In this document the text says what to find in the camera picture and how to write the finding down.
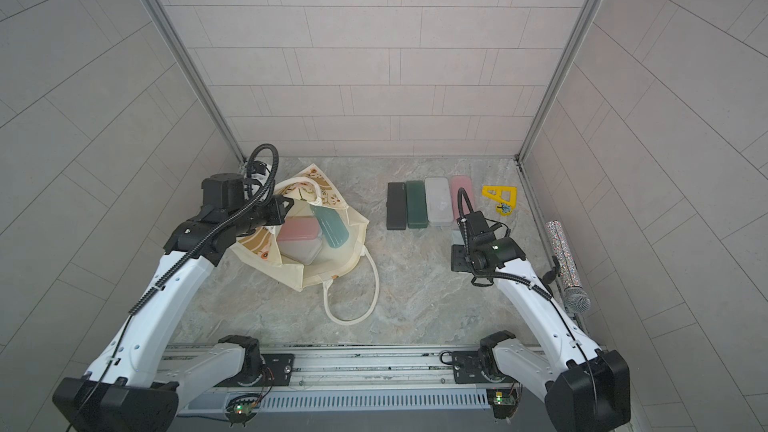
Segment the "black pencil case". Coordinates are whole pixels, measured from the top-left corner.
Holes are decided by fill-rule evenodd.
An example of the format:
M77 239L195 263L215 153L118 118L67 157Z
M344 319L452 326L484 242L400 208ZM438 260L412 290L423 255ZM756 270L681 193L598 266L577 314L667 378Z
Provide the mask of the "black pencil case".
M401 231L407 228L407 196L404 182L387 184L386 229Z

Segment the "white grey pencil case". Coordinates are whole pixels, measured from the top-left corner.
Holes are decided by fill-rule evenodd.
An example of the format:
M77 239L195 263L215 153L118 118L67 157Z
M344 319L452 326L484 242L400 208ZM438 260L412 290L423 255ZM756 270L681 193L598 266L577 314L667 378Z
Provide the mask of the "white grey pencil case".
M428 177L424 181L427 218L431 226L450 226L454 220L450 185L446 177Z

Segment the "dark green pencil case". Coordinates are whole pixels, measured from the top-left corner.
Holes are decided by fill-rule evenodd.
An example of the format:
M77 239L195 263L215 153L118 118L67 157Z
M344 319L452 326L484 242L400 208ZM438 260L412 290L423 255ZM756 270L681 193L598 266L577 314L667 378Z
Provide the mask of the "dark green pencil case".
M409 229L424 229L428 227L428 212L426 189L423 181L407 181L405 183L407 201L407 227Z

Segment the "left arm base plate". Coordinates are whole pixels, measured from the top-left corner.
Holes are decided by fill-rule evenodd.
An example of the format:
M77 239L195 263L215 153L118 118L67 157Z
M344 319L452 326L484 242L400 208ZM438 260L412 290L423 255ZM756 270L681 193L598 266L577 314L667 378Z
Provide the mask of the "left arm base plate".
M262 356L262 367L258 373L248 375L239 373L235 377L222 381L224 387L287 387L294 369L294 354L266 354Z

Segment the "floral canvas tote bag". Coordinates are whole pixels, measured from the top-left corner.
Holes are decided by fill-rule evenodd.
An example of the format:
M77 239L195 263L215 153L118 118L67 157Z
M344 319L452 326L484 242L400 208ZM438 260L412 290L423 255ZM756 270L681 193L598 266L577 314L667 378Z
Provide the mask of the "floral canvas tote bag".
M330 178L315 164L275 186L275 196L293 206L279 226L262 226L238 238L230 249L246 265L301 292L321 285L328 318L342 326L368 319L380 296L377 265L365 245L369 220L353 209ZM330 309L333 282L366 258L374 277L373 298L358 318L343 320Z

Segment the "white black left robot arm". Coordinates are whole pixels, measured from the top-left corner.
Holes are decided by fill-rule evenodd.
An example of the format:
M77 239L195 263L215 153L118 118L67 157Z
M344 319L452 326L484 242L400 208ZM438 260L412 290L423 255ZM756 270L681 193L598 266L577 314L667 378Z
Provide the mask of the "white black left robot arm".
M215 174L202 183L200 212L165 245L153 280L115 338L79 378L65 378L52 402L72 431L165 431L178 411L222 381L263 376L259 342L227 336L166 380L161 359L202 283L239 237L284 223L293 205L274 193L275 167Z

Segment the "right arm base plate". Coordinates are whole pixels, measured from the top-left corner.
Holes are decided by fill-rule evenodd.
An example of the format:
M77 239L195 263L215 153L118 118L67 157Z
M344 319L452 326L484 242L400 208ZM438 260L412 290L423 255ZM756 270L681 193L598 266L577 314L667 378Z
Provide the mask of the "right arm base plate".
M446 351L440 361L452 369L456 384L491 384L498 383L497 378L489 376L482 368L478 351Z

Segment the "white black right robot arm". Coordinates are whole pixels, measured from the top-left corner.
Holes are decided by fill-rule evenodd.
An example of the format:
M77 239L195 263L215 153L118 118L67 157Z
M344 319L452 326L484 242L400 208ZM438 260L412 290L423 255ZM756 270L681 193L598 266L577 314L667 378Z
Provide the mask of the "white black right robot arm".
M459 216L463 246L453 252L479 285L496 286L537 339L535 353L512 334L481 342L489 376L519 382L544 404L558 431L612 431L631 420L630 370L617 351L604 351L545 289L525 253L499 238L482 212Z

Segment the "pink pencil case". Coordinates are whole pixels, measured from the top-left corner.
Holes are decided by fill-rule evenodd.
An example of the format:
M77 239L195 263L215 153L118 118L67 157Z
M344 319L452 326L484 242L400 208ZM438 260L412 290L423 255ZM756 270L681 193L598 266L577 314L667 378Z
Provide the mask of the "pink pencil case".
M455 175L450 178L449 186L450 186L453 218L458 219L460 217L459 205L462 205L465 213L473 212L475 208L475 198L474 198L473 184L472 184L471 178L466 175ZM460 199L459 197L460 189L465 190L468 201L463 201Z

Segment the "light teal pencil case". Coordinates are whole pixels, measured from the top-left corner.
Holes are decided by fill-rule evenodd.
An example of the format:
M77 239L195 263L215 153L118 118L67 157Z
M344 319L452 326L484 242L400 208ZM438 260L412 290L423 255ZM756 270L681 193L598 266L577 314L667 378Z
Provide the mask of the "light teal pencil case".
M310 206L328 246L338 249L349 240L349 231L339 213L331 208Z

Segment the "translucent white pencil case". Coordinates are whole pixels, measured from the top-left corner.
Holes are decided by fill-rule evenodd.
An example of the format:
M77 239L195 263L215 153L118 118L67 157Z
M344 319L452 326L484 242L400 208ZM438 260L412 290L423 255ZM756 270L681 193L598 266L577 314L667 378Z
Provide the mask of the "translucent white pencil case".
M323 240L321 238L278 241L277 244L283 257L303 265L311 265L323 248Z

